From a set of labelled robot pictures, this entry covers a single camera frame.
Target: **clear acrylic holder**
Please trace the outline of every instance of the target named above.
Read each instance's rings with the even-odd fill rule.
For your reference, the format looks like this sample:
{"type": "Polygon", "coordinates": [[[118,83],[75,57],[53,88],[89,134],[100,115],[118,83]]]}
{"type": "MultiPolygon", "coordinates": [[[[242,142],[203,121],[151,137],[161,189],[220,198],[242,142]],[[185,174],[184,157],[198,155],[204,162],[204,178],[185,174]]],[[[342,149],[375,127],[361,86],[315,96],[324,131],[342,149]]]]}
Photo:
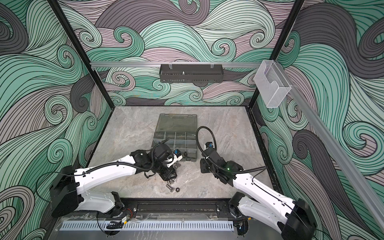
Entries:
{"type": "Polygon", "coordinates": [[[283,67],[273,60],[263,60],[253,79],[267,108],[278,108],[291,90],[283,67]]]}

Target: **wave pattern wallpaper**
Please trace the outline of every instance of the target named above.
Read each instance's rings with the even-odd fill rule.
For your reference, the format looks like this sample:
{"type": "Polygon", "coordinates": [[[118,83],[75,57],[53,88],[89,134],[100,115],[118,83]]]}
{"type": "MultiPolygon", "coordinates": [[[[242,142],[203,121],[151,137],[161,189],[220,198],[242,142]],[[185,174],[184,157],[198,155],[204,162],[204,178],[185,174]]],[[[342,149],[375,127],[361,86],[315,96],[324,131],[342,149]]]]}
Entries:
{"type": "MultiPolygon", "coordinates": [[[[278,61],[384,200],[384,1],[305,6],[278,61]]],[[[257,124],[284,194],[310,203],[315,238],[384,239],[294,99],[257,99],[257,124]]]]}
{"type": "MultiPolygon", "coordinates": [[[[269,59],[294,0],[59,0],[91,61],[260,62],[269,59]]],[[[307,5],[321,2],[311,0],[307,5]]],[[[248,105],[255,69],[223,83],[161,83],[158,68],[99,68],[123,105],[248,105]]]]}
{"type": "Polygon", "coordinates": [[[1,239],[43,239],[54,221],[37,178],[85,166],[110,111],[47,1],[0,0],[1,239]]]}

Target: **marble surface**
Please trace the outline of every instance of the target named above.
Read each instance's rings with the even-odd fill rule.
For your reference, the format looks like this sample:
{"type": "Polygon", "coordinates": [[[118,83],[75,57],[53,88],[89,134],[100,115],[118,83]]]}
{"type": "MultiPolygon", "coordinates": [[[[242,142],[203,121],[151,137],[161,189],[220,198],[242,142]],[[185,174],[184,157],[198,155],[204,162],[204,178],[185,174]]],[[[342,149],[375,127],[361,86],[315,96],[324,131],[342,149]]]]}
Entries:
{"type": "MultiPolygon", "coordinates": [[[[244,169],[264,166],[255,135],[244,107],[117,107],[105,129],[89,166],[96,166],[128,155],[138,149],[150,149],[156,124],[161,113],[197,114],[198,126],[209,127],[216,138],[218,153],[226,161],[233,160],[244,169]]],[[[200,144],[212,141],[209,132],[199,132],[200,144]]],[[[179,162],[177,181],[170,192],[156,174],[146,179],[143,173],[121,177],[94,187],[97,192],[116,191],[120,197],[232,197],[237,191],[222,184],[213,174],[200,172],[201,153],[196,162],[179,162]]],[[[256,177],[272,187],[267,171],[256,177]]]]}

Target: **metal bolt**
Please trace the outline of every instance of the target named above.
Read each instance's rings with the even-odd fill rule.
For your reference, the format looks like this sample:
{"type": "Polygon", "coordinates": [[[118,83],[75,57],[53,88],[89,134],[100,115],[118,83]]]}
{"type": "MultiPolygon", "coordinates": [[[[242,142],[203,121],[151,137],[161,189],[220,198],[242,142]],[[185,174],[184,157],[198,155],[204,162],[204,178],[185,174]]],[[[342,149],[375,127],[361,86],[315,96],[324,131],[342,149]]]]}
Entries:
{"type": "Polygon", "coordinates": [[[167,184],[167,188],[170,190],[170,192],[173,192],[175,190],[174,187],[172,187],[171,185],[167,184]]]}

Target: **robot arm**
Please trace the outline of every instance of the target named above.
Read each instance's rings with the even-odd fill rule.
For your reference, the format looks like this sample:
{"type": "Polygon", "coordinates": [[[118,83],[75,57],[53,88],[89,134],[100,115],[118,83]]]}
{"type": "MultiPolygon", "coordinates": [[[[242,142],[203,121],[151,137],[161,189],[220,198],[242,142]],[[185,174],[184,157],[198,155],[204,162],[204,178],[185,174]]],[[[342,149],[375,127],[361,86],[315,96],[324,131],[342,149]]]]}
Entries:
{"type": "Polygon", "coordinates": [[[178,150],[160,143],[150,153],[136,150],[119,160],[95,167],[73,169],[67,166],[61,169],[50,187],[51,209],[53,217],[61,217],[72,211],[97,210],[110,216],[121,213],[123,204],[117,192],[97,193],[91,188],[113,179],[153,171],[164,181],[177,177],[173,164],[182,159],[178,150]]]}
{"type": "Polygon", "coordinates": [[[202,173],[211,172],[224,184],[241,190],[230,200],[230,211],[235,217],[252,217],[281,234],[284,240],[310,240],[316,230],[316,221],[309,205],[299,199],[286,197],[241,172],[243,167],[233,161],[226,162],[213,147],[202,151],[202,173]]]}

